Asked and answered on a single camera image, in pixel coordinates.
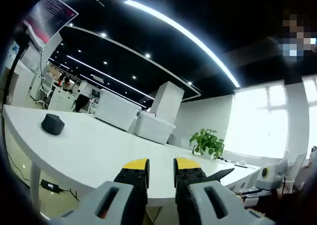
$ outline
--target cable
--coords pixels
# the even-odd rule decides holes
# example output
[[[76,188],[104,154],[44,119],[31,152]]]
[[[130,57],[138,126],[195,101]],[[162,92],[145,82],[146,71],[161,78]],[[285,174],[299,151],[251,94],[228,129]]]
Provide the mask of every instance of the cable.
[[[153,224],[155,223],[156,219],[158,218],[159,216],[159,211],[160,211],[161,207],[158,209],[158,213],[157,213],[157,216],[155,217],[154,221],[153,221]]]
[[[13,161],[13,159],[12,159],[12,157],[10,156],[10,154],[9,153],[7,153],[8,154],[8,156],[9,156],[9,158],[11,159],[11,161],[12,161],[12,164],[14,165],[14,167],[15,168],[17,168],[17,170],[21,173],[21,175],[22,175],[22,177],[23,177],[23,179],[24,180],[26,180],[26,181],[28,181],[28,182],[30,182],[30,180],[29,179],[26,179],[25,177],[24,177],[24,175],[23,175],[23,173],[22,173],[22,171],[15,165],[15,163],[14,163],[14,161]]]
[[[286,181],[286,177],[284,176],[284,184],[283,184],[282,194],[284,193],[285,181]]]
[[[9,154],[9,153],[7,153],[7,154],[8,154],[8,156],[9,156],[9,158],[11,159],[12,164],[14,165],[14,167],[15,167],[15,168],[20,172],[20,174],[22,175],[22,178],[23,178],[24,180],[30,182],[30,180],[27,179],[27,178],[25,178],[24,175],[23,175],[23,173],[22,173],[22,171],[16,166],[16,164],[14,163],[14,161],[13,161],[12,157],[10,156],[10,154]],[[71,191],[71,189],[69,189],[69,190],[60,189],[60,191],[61,191],[61,192],[70,192],[70,193],[74,196],[74,198],[75,198],[78,202],[80,202],[79,199],[78,199],[78,197],[77,197],[77,191],[75,191],[75,194]]]
[[[43,79],[42,79],[42,51],[40,51],[40,71],[41,71],[41,86],[42,86],[42,90],[43,90],[43,94],[44,94],[44,107],[45,107],[45,101],[47,99],[46,95],[45,95],[45,90],[44,90],[44,86],[43,86]]]

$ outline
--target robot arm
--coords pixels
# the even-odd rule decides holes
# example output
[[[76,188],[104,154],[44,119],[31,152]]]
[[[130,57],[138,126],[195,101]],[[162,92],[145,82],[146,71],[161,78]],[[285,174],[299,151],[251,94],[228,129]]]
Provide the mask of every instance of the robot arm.
[[[52,224],[141,225],[149,187],[150,161],[140,159],[126,164],[114,179],[86,196],[80,208]],[[220,184],[234,169],[206,177],[200,165],[184,158],[174,159],[175,202],[180,225],[265,225],[271,220],[244,209],[241,198]]]

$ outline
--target power adapter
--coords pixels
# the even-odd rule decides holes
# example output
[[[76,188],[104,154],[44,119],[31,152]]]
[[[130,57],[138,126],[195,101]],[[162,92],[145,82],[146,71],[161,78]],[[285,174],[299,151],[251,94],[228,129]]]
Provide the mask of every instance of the power adapter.
[[[58,194],[63,191],[57,184],[50,183],[44,179],[42,179],[41,181],[41,186],[44,189],[50,190]]]

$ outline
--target black ceiling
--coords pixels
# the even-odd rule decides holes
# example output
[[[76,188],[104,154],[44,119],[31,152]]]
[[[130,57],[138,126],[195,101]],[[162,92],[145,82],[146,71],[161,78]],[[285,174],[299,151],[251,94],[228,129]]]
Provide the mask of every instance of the black ceiling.
[[[72,21],[74,26],[96,33],[104,32],[110,39],[143,55],[150,53],[153,61],[186,82],[193,83],[202,94],[195,100],[231,94],[235,89],[219,66],[190,39],[160,19],[124,4],[123,0],[100,0],[105,7],[95,0],[62,1],[79,13]],[[293,0],[134,1],[165,14],[192,32],[226,64],[242,87],[280,79],[294,83],[301,75],[317,73],[314,66],[316,56],[312,51],[306,53],[307,56],[300,64],[291,67],[283,56],[256,60],[238,67],[234,67],[234,62],[225,57],[227,52],[238,51],[263,38],[273,36],[278,39],[279,36],[285,36],[285,29],[281,28],[283,9],[287,6],[291,11],[297,10]],[[313,0],[302,0],[306,5],[309,1]],[[310,5],[305,8],[304,3],[298,4],[301,7],[300,14],[308,16],[309,20],[311,16],[305,11]],[[310,24],[309,32],[312,32],[312,37],[316,37],[313,21],[307,21],[306,18],[304,24]],[[63,46],[57,47],[52,58],[59,63],[67,62],[69,71],[73,70],[72,73],[79,78],[80,74],[88,77],[94,74],[103,78],[105,85],[110,83],[106,85],[110,89],[124,95],[127,92],[127,97],[138,102],[143,103],[145,100],[143,95],[67,58],[66,55],[146,94],[155,92],[161,84],[171,81],[185,90],[185,98],[196,95],[189,87],[154,64],[114,43],[68,27],[64,27],[60,34]]]

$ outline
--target floor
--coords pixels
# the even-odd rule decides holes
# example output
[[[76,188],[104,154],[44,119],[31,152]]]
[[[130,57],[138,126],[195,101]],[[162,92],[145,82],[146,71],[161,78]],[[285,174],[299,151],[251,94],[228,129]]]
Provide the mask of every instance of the floor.
[[[35,104],[35,101],[28,96],[25,101],[26,108],[36,108],[41,109],[41,104]],[[31,160],[24,154],[24,152],[20,149],[19,145],[16,143],[14,138],[12,137],[9,130],[5,128],[5,138],[6,138],[6,145],[9,155],[11,156],[12,160],[10,159],[11,167],[13,171],[17,174],[17,176],[23,180],[29,186],[29,179],[30,179],[30,169],[31,169]],[[41,179],[49,181],[54,184],[60,184],[54,178],[50,177],[45,173],[45,171],[41,172]],[[43,189],[40,186],[40,207],[41,213],[47,216],[48,218],[57,218],[63,215],[64,213],[75,210],[79,207],[79,202],[70,192],[63,192],[60,194],[51,192],[49,190]],[[159,212],[158,207],[147,208],[147,214],[144,218],[144,225],[153,224],[153,220],[157,216],[158,212],[161,215],[162,210],[166,210],[167,208],[161,209]],[[156,225],[165,224],[167,221],[162,216],[158,216],[157,221],[155,222]]]

